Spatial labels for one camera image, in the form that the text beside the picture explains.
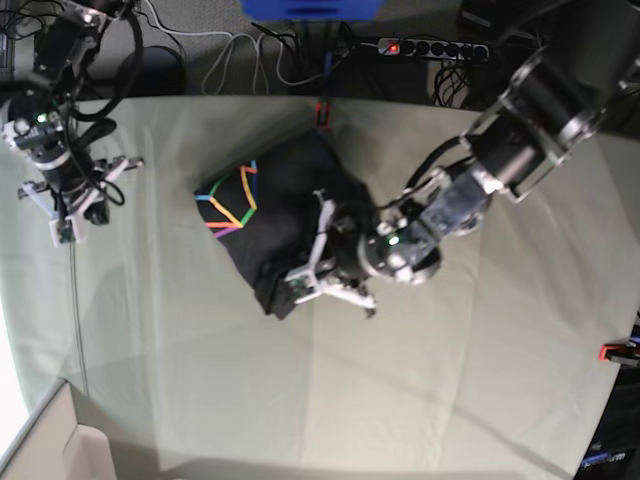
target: black cable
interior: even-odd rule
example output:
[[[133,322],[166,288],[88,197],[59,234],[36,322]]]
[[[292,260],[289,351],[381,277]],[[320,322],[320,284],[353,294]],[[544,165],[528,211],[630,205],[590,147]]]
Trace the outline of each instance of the black cable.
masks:
[[[529,12],[520,15],[520,17],[518,17],[511,25],[507,27],[504,33],[495,42],[498,57],[506,63],[503,47],[505,46],[505,42],[509,38],[511,38],[519,28],[525,26],[532,20],[535,20],[536,18],[541,17],[542,15],[545,15],[553,10],[556,10],[572,1],[574,0],[549,0],[547,2],[547,5],[536,8],[535,10],[530,10]]]
[[[361,47],[360,42],[357,41],[357,37],[351,26],[346,22],[340,22],[338,26],[338,35],[342,37],[342,40],[346,44],[349,50],[349,61],[353,61],[358,67],[358,71],[362,75],[364,82],[367,84],[369,91],[378,98],[393,101],[390,93],[382,85],[379,78],[372,70],[372,65],[368,62],[367,58],[357,54],[357,50]]]
[[[406,188],[415,188],[420,179],[424,177],[429,170],[433,167],[433,165],[449,150],[460,145],[460,137],[453,137],[444,142],[438,148],[436,148],[433,152],[429,154],[429,156],[425,159],[424,162],[420,164],[420,166],[416,169],[411,178],[407,182]]]
[[[86,82],[83,85],[83,88],[86,87],[89,90],[89,92],[93,93],[98,99],[104,100],[104,97],[102,96],[102,94],[98,92],[98,90],[96,90],[96,88],[94,87],[93,78],[91,77],[89,72],[86,72],[86,71],[84,72],[84,78]]]
[[[458,93],[460,93],[465,86],[468,86],[468,83],[466,81],[466,72],[463,72],[462,75],[460,75],[460,73],[458,73],[457,70],[453,70],[453,72],[458,77],[458,83],[456,84],[456,81],[452,76],[451,85],[448,86],[445,89],[445,91],[442,93],[442,95],[445,96],[446,93],[449,91],[449,89],[451,89],[451,93],[449,94],[449,97],[447,97],[447,99],[445,100],[445,104],[449,108],[453,108],[453,102],[456,98],[456,95],[458,95]]]
[[[296,42],[297,44],[297,38],[293,35],[291,35],[290,33],[276,33],[272,30],[269,30],[266,27],[263,27],[262,25],[259,25],[255,22],[251,22],[251,25],[253,25],[255,28],[257,28],[258,30],[260,30],[262,33],[264,33],[265,35],[275,38],[276,40],[278,40],[280,43],[282,43],[282,45],[284,45],[284,48],[286,48],[287,50],[289,50],[289,53],[291,53],[291,56],[293,57],[294,61],[296,63],[299,63],[300,58],[298,56],[298,52],[294,51],[293,48],[291,48],[291,45],[289,45],[284,39],[285,38],[291,38],[293,39],[294,42]]]
[[[142,69],[142,62],[144,59],[142,29],[140,28],[140,23],[138,22],[137,17],[132,12],[127,13],[124,16],[124,19],[131,27],[133,40],[135,43],[135,53],[133,54],[133,61],[131,62],[131,67],[129,68],[129,76],[125,80],[124,85],[122,85],[122,87],[116,92],[113,98],[111,98],[111,100],[109,100],[109,102],[98,112],[86,114],[80,113],[75,108],[71,108],[69,110],[69,115],[71,115],[76,120],[79,120],[81,122],[98,122],[105,118],[129,94],[129,91],[133,87],[138,78],[138,75],[140,74],[140,70]]]
[[[33,35],[36,35],[38,32],[41,32],[43,29],[45,29],[47,24],[43,20],[43,17],[57,17],[57,15],[48,14],[48,13],[39,14],[39,15],[31,15],[31,14],[22,13],[22,12],[16,12],[16,11],[13,11],[13,10],[0,10],[0,14],[2,14],[2,13],[11,13],[12,15],[0,27],[0,33],[4,34],[7,38],[9,38],[10,40],[13,40],[13,41],[24,40],[25,38],[29,38],[29,37],[31,37]],[[22,22],[25,18],[30,18],[30,19],[37,20],[40,23],[40,30],[35,30],[35,31],[33,31],[31,33],[28,33],[26,35],[21,35],[20,33],[18,33],[18,31],[17,31],[18,24],[20,22]],[[13,29],[15,31],[16,36],[11,36],[9,34],[9,30],[10,29]]]
[[[89,129],[80,135],[75,142],[73,142],[73,148],[76,150],[84,150],[93,142],[100,140],[101,138],[111,135],[117,128],[116,122],[109,118],[100,120],[89,127]]]
[[[453,80],[453,76],[458,75],[458,77],[462,80],[462,82],[464,83],[464,78],[462,76],[460,76],[460,74],[457,73],[457,69],[459,68],[459,65],[454,64],[454,65],[449,65],[446,67],[442,67],[438,73],[436,73],[436,76],[434,77],[434,94],[432,97],[432,104],[436,104],[436,101],[440,103],[441,106],[446,107],[446,106],[450,106],[447,104],[447,102],[444,100],[444,94],[449,90],[450,87],[448,87],[447,89],[445,89],[444,91],[440,91],[442,86],[448,81],[451,80],[452,82]]]
[[[182,43],[180,43],[180,41],[176,37],[174,37],[169,32],[160,30],[157,25],[152,24],[151,19],[149,18],[149,15],[144,13],[142,10],[133,10],[133,13],[135,13],[136,15],[142,15],[147,21],[147,25],[149,25],[149,27],[153,28],[154,30],[158,30],[159,32],[162,32],[167,37],[169,37],[169,39],[171,39],[171,41],[178,47],[178,52],[180,53],[180,56],[182,57],[182,59],[183,60],[187,59],[187,51],[184,49],[184,46],[182,45]]]
[[[108,185],[111,188],[113,188],[120,198],[116,199],[116,198],[112,197],[111,195],[109,195],[109,192],[107,192],[106,189],[102,188],[100,186],[99,182],[96,182],[96,180],[91,176],[91,173],[88,173],[88,172],[85,171],[84,167],[80,164],[80,162],[76,158],[75,148],[73,147],[73,145],[71,143],[71,139],[69,137],[69,119],[70,119],[69,111],[67,110],[64,113],[64,119],[63,119],[63,122],[62,122],[62,136],[63,136],[63,140],[64,140],[64,146],[69,151],[69,158],[71,158],[71,161],[73,162],[75,167],[78,169],[78,171],[80,172],[82,177],[89,183],[89,185],[91,185],[98,192],[100,192],[109,202],[113,203],[114,205],[116,205],[118,207],[122,207],[126,203],[126,198],[125,198],[124,194],[122,193],[122,190],[120,190],[112,182],[109,182],[106,179],[100,180],[102,182],[105,182],[106,185]]]

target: gray floor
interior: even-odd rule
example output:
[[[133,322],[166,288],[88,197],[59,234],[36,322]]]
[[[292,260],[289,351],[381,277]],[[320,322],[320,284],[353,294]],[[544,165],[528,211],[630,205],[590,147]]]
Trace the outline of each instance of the gray floor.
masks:
[[[240,0],[152,0],[158,14],[168,28],[182,31],[226,30],[232,33],[246,32],[257,36],[251,26],[251,19],[244,15]],[[410,35],[430,33],[445,38],[458,35],[455,16],[459,0],[387,0],[376,19],[371,23],[354,24],[358,33],[375,35]],[[142,7],[148,13],[146,5]],[[175,45],[162,32],[154,30],[142,21],[146,45]],[[223,48],[224,37],[180,37],[187,51],[189,92],[198,93],[200,82]],[[126,24],[114,24],[103,39],[103,49],[94,74],[110,77],[122,59],[131,53],[133,41]],[[265,43],[265,67],[270,78],[272,93],[285,93],[286,87],[274,76],[277,56],[277,41]],[[252,93],[255,50],[250,42],[242,40],[237,44],[231,62],[229,77],[225,83],[225,94]],[[219,77],[211,79],[212,90]]]

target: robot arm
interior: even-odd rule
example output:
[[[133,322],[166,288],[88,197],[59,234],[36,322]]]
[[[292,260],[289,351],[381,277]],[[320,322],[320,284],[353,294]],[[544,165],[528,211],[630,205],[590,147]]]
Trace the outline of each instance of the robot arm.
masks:
[[[139,163],[124,157],[94,161],[88,151],[92,142],[115,130],[115,122],[106,116],[126,95],[140,69],[142,32],[129,7],[124,0],[65,1],[64,12],[37,44],[34,69],[25,87],[4,107],[3,139],[22,152],[44,179],[25,183],[18,197],[31,198],[49,216],[56,246],[81,242],[87,221],[108,224],[108,202],[124,203],[113,182]],[[130,81],[100,112],[82,114],[75,110],[75,99],[86,69],[99,51],[104,31],[120,19],[131,26],[136,44]],[[78,137],[72,118],[93,125]],[[109,189],[118,196],[112,197]],[[43,197],[45,192],[51,193],[53,206]]]
[[[611,98],[638,66],[640,7],[631,0],[579,3],[557,43],[525,62],[498,102],[467,132],[433,152],[403,195],[379,209],[375,231],[338,232],[334,226],[341,218],[324,225],[329,239],[351,239],[329,242],[326,255],[337,261],[330,273],[334,281],[325,284],[335,289],[338,282],[361,291],[364,299],[369,298],[364,282],[372,276],[424,282],[440,267],[439,244],[479,226],[493,195],[522,201],[598,130]],[[433,169],[419,183],[438,157],[458,144],[469,157],[448,169]],[[313,292],[305,293],[297,303]]]

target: cable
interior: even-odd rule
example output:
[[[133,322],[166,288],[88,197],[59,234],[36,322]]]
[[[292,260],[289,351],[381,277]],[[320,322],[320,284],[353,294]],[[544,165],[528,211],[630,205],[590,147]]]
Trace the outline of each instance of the cable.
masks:
[[[80,138],[73,142],[73,148],[76,150],[84,150],[93,142],[100,140],[101,138],[111,135],[116,130],[116,122],[109,118],[100,120],[89,127]]]
[[[518,17],[511,25],[509,25],[509,27],[507,27],[505,32],[498,38],[495,43],[496,51],[498,52],[499,57],[503,61],[505,61],[504,52],[502,51],[504,44],[509,38],[511,38],[511,36],[513,36],[514,33],[516,33],[516,31],[520,27],[523,27],[532,20],[535,20],[536,18],[541,17],[542,15],[545,15],[553,10],[556,10],[572,1],[574,0],[550,0],[549,3],[544,7],[532,10]]]
[[[344,61],[345,58],[347,58],[349,56],[351,52],[347,52],[345,55],[342,56],[342,58],[340,58],[340,60],[338,60],[335,65],[331,68],[331,71],[335,70],[336,68],[338,68],[338,66]],[[322,78],[322,73],[319,73],[317,75],[314,75],[310,78],[307,78],[306,80],[301,80],[299,82],[289,82],[287,80],[284,79],[284,77],[282,76],[282,73],[280,72],[280,66],[282,64],[282,55],[284,54],[284,47],[282,46],[282,44],[280,44],[280,53],[278,54],[278,61],[276,62],[276,75],[278,76],[278,80],[280,80],[283,84],[285,84],[288,87],[300,87],[302,85],[308,85],[309,83],[313,83],[316,80],[319,80],[320,78]]]
[[[109,195],[109,192],[107,192],[106,189],[102,188],[99,185],[99,183],[96,182],[95,179],[91,177],[90,173],[87,173],[85,171],[84,167],[78,161],[78,159],[77,159],[77,157],[75,155],[74,148],[72,148],[71,139],[69,138],[69,119],[71,118],[71,116],[69,115],[69,110],[67,110],[63,114],[63,117],[64,118],[63,118],[63,123],[62,123],[62,136],[63,136],[63,140],[64,140],[64,146],[68,150],[69,158],[71,158],[71,161],[75,165],[76,169],[80,172],[82,177],[89,183],[89,185],[91,185],[98,192],[100,192],[109,202],[113,203],[114,205],[116,205],[118,207],[122,207],[126,203],[126,198],[125,198],[124,194],[122,193],[122,190],[120,190],[112,182],[109,182],[109,181],[107,181],[105,179],[102,179],[101,180],[102,182],[104,182],[107,186],[111,187],[112,189],[114,189],[116,191],[116,193],[118,194],[119,198],[116,199],[116,198],[112,197],[111,195]]]
[[[224,84],[225,84],[225,81],[226,81],[226,78],[227,78],[227,70],[229,68],[229,63],[231,62],[231,57],[233,55],[234,43],[239,38],[250,39],[252,44],[253,44],[253,47],[255,48],[255,51],[256,51],[256,69],[255,69],[254,77],[253,77],[253,92],[257,93],[258,75],[259,75],[260,70],[262,70],[262,75],[263,75],[263,79],[264,79],[264,83],[265,83],[266,93],[267,93],[267,95],[269,94],[269,82],[267,80],[267,74],[266,74],[266,72],[264,70],[264,66],[262,64],[262,51],[261,51],[261,44],[262,44],[262,41],[263,41],[264,37],[266,36],[265,33],[260,35],[258,37],[258,39],[255,39],[251,35],[246,34],[246,33],[238,33],[236,35],[233,35],[232,33],[225,32],[225,31],[181,32],[181,31],[178,31],[178,30],[172,30],[172,29],[167,28],[167,27],[165,27],[163,25],[162,21],[158,17],[158,12],[156,11],[155,7],[153,6],[153,3],[151,3],[151,0],[144,0],[144,2],[147,5],[147,7],[149,8],[149,10],[151,11],[151,16],[153,17],[153,20],[156,23],[155,27],[158,30],[160,30],[160,31],[162,31],[162,32],[164,32],[164,33],[166,33],[168,35],[181,35],[181,36],[186,36],[186,37],[225,36],[225,37],[227,37],[229,39],[229,42],[224,46],[224,48],[222,49],[222,52],[220,53],[220,55],[218,56],[218,58],[216,59],[216,61],[211,66],[211,68],[209,69],[209,71],[206,73],[206,75],[204,76],[204,78],[202,80],[202,83],[200,85],[200,90],[202,91],[203,95],[207,95],[206,83],[209,80],[209,77],[213,74],[213,72],[221,64],[221,62],[225,58],[225,54],[226,54],[226,59],[224,60],[224,66],[223,66],[222,80],[220,81],[220,85],[218,86],[218,88],[215,90],[214,95],[218,95],[219,93],[222,92],[222,89],[224,88]]]
[[[153,20],[156,22],[156,25],[158,27],[158,30],[163,31],[164,33],[170,33],[171,35],[182,35],[185,37],[206,37],[206,36],[210,36],[210,35],[223,35],[225,37],[228,38],[233,38],[233,34],[229,33],[229,32],[221,32],[221,31],[212,31],[212,32],[179,32],[177,30],[171,30],[170,28],[165,27],[162,22],[160,21],[160,19],[158,18],[158,13],[156,12],[156,8],[153,6],[153,3],[151,3],[151,0],[144,0],[144,2],[147,4],[147,7],[149,7],[149,10],[151,10],[151,15],[153,16]]]
[[[465,87],[468,85],[468,82],[466,80],[466,71],[463,71],[463,74],[461,75],[458,72],[458,66],[455,66],[456,68],[452,68],[451,69],[451,73],[449,75],[448,79],[451,79],[451,84],[445,88],[445,90],[442,92],[442,99],[444,100],[444,106],[445,107],[449,107],[449,108],[453,108],[453,102],[455,100],[456,95]],[[456,83],[456,79],[454,78],[454,76],[458,77],[458,83]]]
[[[414,174],[411,175],[411,178],[407,182],[406,188],[411,188],[411,189],[415,188],[415,186],[418,184],[420,179],[424,175],[426,175],[426,173],[429,170],[431,170],[433,165],[440,159],[440,157],[442,157],[445,153],[447,153],[449,150],[454,149],[458,145],[460,145],[460,137],[453,137],[447,140],[446,142],[444,142],[442,145],[436,148],[433,152],[431,152],[429,156],[426,158],[426,160],[422,162],[420,166],[416,169]]]
[[[140,74],[140,70],[142,70],[142,62],[144,60],[144,43],[142,39],[142,29],[140,28],[140,23],[138,23],[137,17],[129,12],[124,16],[124,19],[127,21],[129,26],[131,27],[131,32],[133,34],[133,40],[135,44],[135,51],[133,54],[133,60],[131,62],[131,67],[129,68],[129,76],[125,80],[122,88],[120,88],[113,98],[109,100],[109,102],[98,112],[96,113],[80,113],[75,108],[69,109],[69,115],[71,115],[76,120],[80,120],[81,122],[98,122],[109,115],[118,104],[124,99],[128,94],[133,84],[138,79],[138,75]]]
[[[293,35],[291,35],[290,33],[276,33],[272,30],[269,30],[266,27],[263,27],[262,25],[259,25],[255,22],[251,22],[251,25],[253,25],[255,28],[257,28],[258,30],[260,30],[262,33],[264,33],[265,35],[267,35],[268,37],[273,37],[276,40],[278,40],[279,42],[281,42],[285,48],[287,50],[289,50],[289,53],[291,53],[291,56],[294,58],[294,60],[296,62],[299,61],[299,55],[298,52],[296,52],[293,48],[291,48],[291,46],[285,42],[283,39],[284,38],[291,38],[292,40],[294,40],[294,42],[296,42],[296,37],[294,37]]]
[[[162,32],[162,30],[160,30],[157,26],[153,25],[151,23],[151,19],[149,18],[149,15],[147,15],[146,13],[144,13],[142,10],[133,10],[133,13],[135,13],[136,15],[142,15],[145,20],[147,21],[147,25],[149,25],[149,27],[153,28],[154,30],[158,30],[160,32]],[[182,57],[183,60],[187,59],[187,51],[184,49],[184,46],[178,41],[178,39],[173,36],[171,33],[167,33],[167,32],[162,32],[164,33],[167,37],[169,37],[171,39],[171,41],[178,47],[178,51],[180,53],[180,56]]]
[[[13,11],[13,10],[0,10],[0,14],[1,13],[11,13],[12,14],[9,17],[9,19],[2,25],[2,27],[0,27],[0,33],[4,34],[7,38],[9,38],[10,40],[13,40],[13,41],[24,40],[25,38],[32,37],[32,36],[36,35],[37,33],[41,32],[42,30],[44,30],[46,28],[47,24],[43,20],[43,17],[57,17],[57,15],[52,14],[52,13],[43,13],[43,14],[38,14],[38,15],[30,15],[30,14],[27,14],[27,13],[22,13],[22,12]],[[39,30],[35,30],[33,32],[30,32],[28,34],[24,34],[24,35],[21,35],[20,33],[18,33],[17,27],[20,24],[20,22],[22,22],[25,18],[38,20],[38,22],[40,23],[40,29]],[[11,36],[9,34],[9,30],[12,29],[12,28],[14,29],[16,36]]]
[[[263,79],[264,79],[264,84],[265,84],[265,88],[266,88],[266,94],[269,95],[269,82],[267,80],[267,73],[265,72],[264,66],[262,64],[262,42],[266,37],[267,37],[267,35],[265,35],[264,33],[261,34],[258,37],[257,40],[255,38],[253,38],[251,35],[247,34],[247,33],[237,33],[236,35],[232,35],[231,36],[231,40],[229,41],[229,43],[227,43],[225,45],[225,47],[222,49],[222,52],[220,53],[220,55],[218,55],[218,58],[216,59],[214,64],[211,66],[209,71],[206,73],[206,75],[202,79],[202,83],[200,85],[200,90],[202,91],[202,94],[203,95],[208,95],[207,89],[206,89],[207,81],[209,80],[209,77],[213,74],[213,72],[220,66],[220,63],[222,62],[222,59],[224,58],[225,53],[226,53],[227,57],[226,57],[226,60],[224,62],[224,67],[223,67],[223,71],[222,71],[222,79],[220,80],[220,85],[218,86],[216,91],[213,93],[213,95],[218,95],[218,94],[220,94],[222,92],[222,89],[224,88],[225,81],[227,79],[227,70],[229,68],[229,62],[231,61],[231,56],[233,55],[233,48],[234,48],[235,41],[238,40],[239,38],[247,38],[253,43],[253,46],[254,46],[254,48],[256,50],[256,68],[255,68],[254,73],[253,73],[253,93],[254,94],[257,93],[257,89],[258,89],[258,74],[260,73],[260,70],[262,70],[262,76],[263,76]]]

